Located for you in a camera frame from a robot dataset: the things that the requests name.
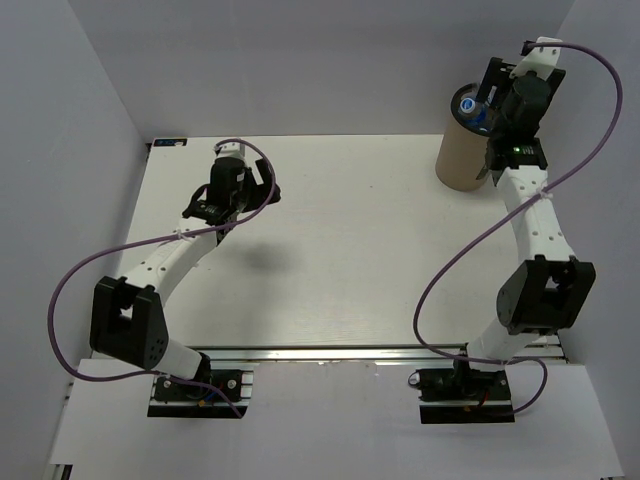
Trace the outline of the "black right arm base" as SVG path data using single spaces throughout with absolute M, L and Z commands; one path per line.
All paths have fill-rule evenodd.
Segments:
M 504 367 L 475 367 L 444 357 L 419 364 L 407 378 L 418 393 L 423 425 L 502 424 L 515 421 Z

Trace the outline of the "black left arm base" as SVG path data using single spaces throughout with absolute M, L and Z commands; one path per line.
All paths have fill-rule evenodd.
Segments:
M 240 419 L 252 397 L 254 368 L 213 362 L 210 383 L 218 389 L 188 386 L 162 378 L 154 381 L 147 416 L 166 419 Z

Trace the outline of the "blue-label bottle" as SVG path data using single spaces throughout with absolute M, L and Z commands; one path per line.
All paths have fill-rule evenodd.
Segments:
M 471 130 L 489 131 L 488 109 L 484 103 L 476 101 L 472 96 L 466 96 L 460 100 L 458 114 L 462 124 Z

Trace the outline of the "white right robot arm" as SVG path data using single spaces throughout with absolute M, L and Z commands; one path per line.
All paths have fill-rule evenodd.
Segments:
M 537 136 L 563 71 L 522 70 L 492 58 L 476 99 L 488 106 L 491 125 L 482 175 L 491 177 L 512 226 L 519 265 L 499 289 L 496 317 L 466 346 L 470 361 L 453 371 L 451 384 L 472 399 L 523 348 L 576 321 L 596 273 L 577 259 L 545 192 L 548 163 Z

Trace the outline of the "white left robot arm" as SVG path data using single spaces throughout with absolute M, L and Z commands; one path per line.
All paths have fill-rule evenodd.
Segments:
M 89 343 L 92 350 L 146 371 L 177 378 L 188 398 L 211 387 L 206 355 L 169 337 L 164 306 L 196 264 L 225 239 L 238 216 L 280 200 L 267 160 L 255 162 L 263 182 L 239 154 L 217 158 L 207 184 L 191 196 L 175 230 L 140 264 L 94 288 Z

